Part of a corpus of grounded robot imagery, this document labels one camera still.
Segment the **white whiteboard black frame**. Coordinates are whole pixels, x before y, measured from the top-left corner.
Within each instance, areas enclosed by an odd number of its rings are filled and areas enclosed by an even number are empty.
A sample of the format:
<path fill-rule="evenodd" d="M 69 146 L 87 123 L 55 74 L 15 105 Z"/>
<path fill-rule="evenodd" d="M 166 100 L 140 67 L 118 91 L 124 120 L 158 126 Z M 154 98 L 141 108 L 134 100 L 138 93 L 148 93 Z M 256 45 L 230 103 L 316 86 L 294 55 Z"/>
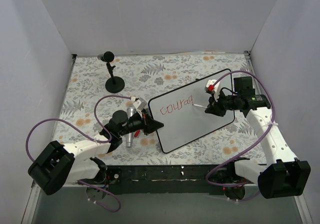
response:
<path fill-rule="evenodd" d="M 218 117 L 195 106 L 209 104 L 210 94 L 205 92 L 207 81 L 217 80 L 228 72 L 230 69 L 224 69 L 149 100 L 153 119 L 164 124 L 156 132 L 163 153 L 172 152 L 234 121 L 234 111 Z"/>

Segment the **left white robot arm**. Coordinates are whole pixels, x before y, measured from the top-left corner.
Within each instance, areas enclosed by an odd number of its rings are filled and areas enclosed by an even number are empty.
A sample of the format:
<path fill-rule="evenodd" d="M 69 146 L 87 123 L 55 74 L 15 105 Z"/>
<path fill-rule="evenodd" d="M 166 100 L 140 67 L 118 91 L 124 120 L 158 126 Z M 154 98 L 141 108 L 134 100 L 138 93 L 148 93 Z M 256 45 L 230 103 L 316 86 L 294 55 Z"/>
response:
<path fill-rule="evenodd" d="M 93 138 L 67 144 L 50 142 L 27 172 L 47 195 L 56 193 L 65 183 L 80 180 L 104 183 L 108 176 L 107 165 L 98 159 L 98 155 L 117 149 L 123 142 L 122 137 L 127 134 L 141 130 L 148 135 L 163 126 L 163 123 L 154 120 L 146 110 L 131 117 L 128 117 L 125 111 L 118 110 Z"/>

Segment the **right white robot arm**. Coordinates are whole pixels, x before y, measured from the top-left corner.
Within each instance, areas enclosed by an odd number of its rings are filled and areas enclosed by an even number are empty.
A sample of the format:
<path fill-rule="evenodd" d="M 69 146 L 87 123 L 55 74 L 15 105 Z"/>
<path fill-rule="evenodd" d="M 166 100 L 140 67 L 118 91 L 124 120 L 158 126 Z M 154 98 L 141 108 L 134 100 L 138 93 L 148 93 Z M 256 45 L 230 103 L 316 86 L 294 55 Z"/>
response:
<path fill-rule="evenodd" d="M 234 79 L 234 92 L 225 95 L 217 80 L 208 80 L 205 91 L 211 95 L 205 113 L 223 117 L 228 110 L 239 110 L 258 137 L 266 158 L 266 165 L 258 165 L 240 154 L 225 162 L 206 176 L 212 185 L 237 187 L 254 183 L 266 199 L 302 195 L 311 167 L 292 152 L 284 140 L 274 110 L 265 95 L 257 95 L 251 77 Z"/>

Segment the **silver microphone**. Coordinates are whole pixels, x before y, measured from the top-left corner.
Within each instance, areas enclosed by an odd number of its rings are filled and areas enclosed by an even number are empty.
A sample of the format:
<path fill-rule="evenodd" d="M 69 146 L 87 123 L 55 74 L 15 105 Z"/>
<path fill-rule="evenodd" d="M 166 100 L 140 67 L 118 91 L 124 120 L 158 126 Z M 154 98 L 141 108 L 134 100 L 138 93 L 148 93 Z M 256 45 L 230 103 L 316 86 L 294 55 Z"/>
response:
<path fill-rule="evenodd" d="M 129 107 L 127 108 L 127 116 L 128 120 L 136 113 L 136 109 L 133 104 L 130 104 Z M 126 135 L 126 147 L 131 148 L 133 144 L 133 133 L 129 133 Z"/>

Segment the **black microphone stand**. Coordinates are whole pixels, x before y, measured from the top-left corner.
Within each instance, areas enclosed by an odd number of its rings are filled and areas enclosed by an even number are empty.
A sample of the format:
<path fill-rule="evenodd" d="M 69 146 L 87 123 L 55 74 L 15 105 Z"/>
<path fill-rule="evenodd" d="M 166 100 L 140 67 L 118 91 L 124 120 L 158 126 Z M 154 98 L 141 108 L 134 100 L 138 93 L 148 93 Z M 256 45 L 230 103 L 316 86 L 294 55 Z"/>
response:
<path fill-rule="evenodd" d="M 121 77 L 114 76 L 113 70 L 115 66 L 111 66 L 109 62 L 106 63 L 110 78 L 106 81 L 105 88 L 110 93 L 119 93 L 125 87 L 125 82 Z"/>

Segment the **black base bar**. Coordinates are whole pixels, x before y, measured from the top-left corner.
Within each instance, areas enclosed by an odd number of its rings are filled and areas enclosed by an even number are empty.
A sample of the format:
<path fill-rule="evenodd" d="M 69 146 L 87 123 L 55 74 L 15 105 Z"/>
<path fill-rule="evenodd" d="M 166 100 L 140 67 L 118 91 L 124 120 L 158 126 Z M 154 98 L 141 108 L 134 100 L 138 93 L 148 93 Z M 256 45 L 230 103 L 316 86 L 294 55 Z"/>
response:
<path fill-rule="evenodd" d="M 215 165 L 122 165 L 107 168 L 106 183 L 114 194 L 208 193 L 224 195 L 222 186 L 205 176 Z"/>

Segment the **floral table mat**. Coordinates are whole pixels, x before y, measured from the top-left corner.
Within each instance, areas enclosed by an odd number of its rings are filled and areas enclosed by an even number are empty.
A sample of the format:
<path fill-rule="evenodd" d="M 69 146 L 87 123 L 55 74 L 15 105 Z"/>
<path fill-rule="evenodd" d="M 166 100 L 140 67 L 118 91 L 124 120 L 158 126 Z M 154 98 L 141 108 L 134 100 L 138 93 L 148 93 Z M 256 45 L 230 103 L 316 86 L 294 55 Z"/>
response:
<path fill-rule="evenodd" d="M 105 89 L 109 77 L 105 63 L 96 57 L 76 58 L 54 140 L 70 143 L 95 136 L 116 110 L 127 109 L 129 96 L 149 100 L 223 69 L 237 70 L 240 76 L 250 69 L 242 54 L 121 56 L 113 65 L 114 74 L 126 85 L 118 98 L 110 97 Z M 152 133 L 140 134 L 131 148 L 122 144 L 100 157 L 109 165 L 219 164 L 256 140 L 253 128 L 238 112 L 233 123 L 168 154 L 161 151 Z"/>

